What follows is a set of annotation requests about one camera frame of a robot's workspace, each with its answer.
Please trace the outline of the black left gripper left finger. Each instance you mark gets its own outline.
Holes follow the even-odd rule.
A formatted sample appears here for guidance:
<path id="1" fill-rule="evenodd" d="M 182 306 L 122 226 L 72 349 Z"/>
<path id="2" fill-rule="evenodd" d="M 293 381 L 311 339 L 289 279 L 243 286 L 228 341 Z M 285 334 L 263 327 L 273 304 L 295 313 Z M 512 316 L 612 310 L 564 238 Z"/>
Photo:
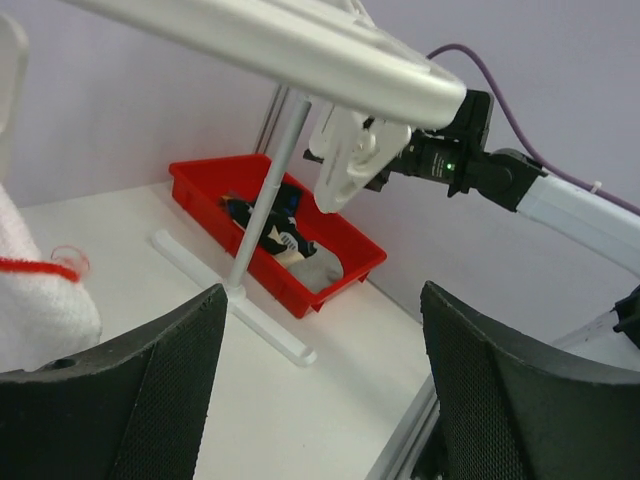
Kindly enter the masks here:
<path id="1" fill-rule="evenodd" d="M 2 478 L 193 478 L 226 313 L 216 284 L 94 348 L 2 374 Z"/>

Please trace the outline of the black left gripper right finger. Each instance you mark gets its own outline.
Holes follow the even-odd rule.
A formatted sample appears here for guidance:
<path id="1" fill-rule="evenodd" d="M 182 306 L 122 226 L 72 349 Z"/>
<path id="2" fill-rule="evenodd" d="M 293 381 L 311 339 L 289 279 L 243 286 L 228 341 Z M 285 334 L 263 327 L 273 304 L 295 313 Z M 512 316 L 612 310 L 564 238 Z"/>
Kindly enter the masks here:
<path id="1" fill-rule="evenodd" d="M 635 479 L 639 375 L 525 335 L 434 282 L 420 295 L 439 404 L 423 479 Z"/>

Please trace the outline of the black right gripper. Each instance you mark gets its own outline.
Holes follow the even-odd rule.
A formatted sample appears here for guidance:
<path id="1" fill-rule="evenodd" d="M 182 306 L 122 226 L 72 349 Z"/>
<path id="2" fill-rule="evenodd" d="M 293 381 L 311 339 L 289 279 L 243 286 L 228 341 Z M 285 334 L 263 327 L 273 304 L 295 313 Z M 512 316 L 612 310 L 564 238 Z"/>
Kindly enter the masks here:
<path id="1" fill-rule="evenodd" d="M 462 137 L 437 137 L 416 130 L 409 144 L 384 167 L 365 189 L 380 192 L 392 173 L 454 185 L 475 154 L 472 142 Z"/>

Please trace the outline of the white plastic clip hanger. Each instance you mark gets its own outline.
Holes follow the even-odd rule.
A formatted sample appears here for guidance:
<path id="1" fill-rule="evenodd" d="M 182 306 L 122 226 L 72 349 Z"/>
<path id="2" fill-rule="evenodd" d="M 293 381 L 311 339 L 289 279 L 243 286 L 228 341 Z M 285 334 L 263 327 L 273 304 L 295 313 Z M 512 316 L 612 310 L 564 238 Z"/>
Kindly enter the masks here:
<path id="1" fill-rule="evenodd" d="M 166 166 L 248 152 L 283 84 L 441 127 L 454 75 L 354 2 L 5 1 L 29 47 L 5 186 L 20 205 L 161 182 Z"/>

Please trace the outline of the black and blue patterned sock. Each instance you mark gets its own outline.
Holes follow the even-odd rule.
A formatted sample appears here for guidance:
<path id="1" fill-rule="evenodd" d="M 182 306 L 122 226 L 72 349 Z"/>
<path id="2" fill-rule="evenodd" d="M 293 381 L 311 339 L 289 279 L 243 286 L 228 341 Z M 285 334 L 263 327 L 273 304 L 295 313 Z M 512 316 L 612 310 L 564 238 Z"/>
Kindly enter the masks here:
<path id="1" fill-rule="evenodd" d="M 258 239 L 258 245 L 284 266 L 307 259 L 317 252 L 314 242 L 305 239 L 297 227 L 295 215 L 301 200 L 302 190 L 299 187 L 282 184 Z M 219 200 L 219 206 L 243 230 L 248 226 L 256 203 L 257 200 L 247 201 L 232 195 L 223 195 Z"/>

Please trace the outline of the grey sock with black stripes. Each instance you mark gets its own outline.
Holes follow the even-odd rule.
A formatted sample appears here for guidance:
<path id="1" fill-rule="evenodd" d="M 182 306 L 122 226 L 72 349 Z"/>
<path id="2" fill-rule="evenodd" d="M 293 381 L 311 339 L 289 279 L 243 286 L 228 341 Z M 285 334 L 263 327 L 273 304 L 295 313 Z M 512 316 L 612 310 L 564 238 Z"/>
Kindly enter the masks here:
<path id="1" fill-rule="evenodd" d="M 344 269 L 339 258 L 329 250 L 318 249 L 313 255 L 288 268 L 289 273 L 313 294 L 331 287 L 343 279 Z"/>

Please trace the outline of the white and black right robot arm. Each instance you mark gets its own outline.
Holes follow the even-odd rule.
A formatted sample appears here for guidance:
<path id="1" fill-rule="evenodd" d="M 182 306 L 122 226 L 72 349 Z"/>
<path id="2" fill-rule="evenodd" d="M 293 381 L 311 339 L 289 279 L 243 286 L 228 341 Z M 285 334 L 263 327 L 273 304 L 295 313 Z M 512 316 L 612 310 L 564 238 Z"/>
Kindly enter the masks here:
<path id="1" fill-rule="evenodd" d="M 594 187 L 552 173 L 536 155 L 485 149 L 491 94 L 461 88 L 417 103 L 420 119 L 395 110 L 361 113 L 326 106 L 303 156 L 321 164 L 315 201 L 325 213 L 391 173 L 447 186 L 447 195 L 482 197 L 542 224 L 599 256 L 639 273 L 639 215 Z"/>

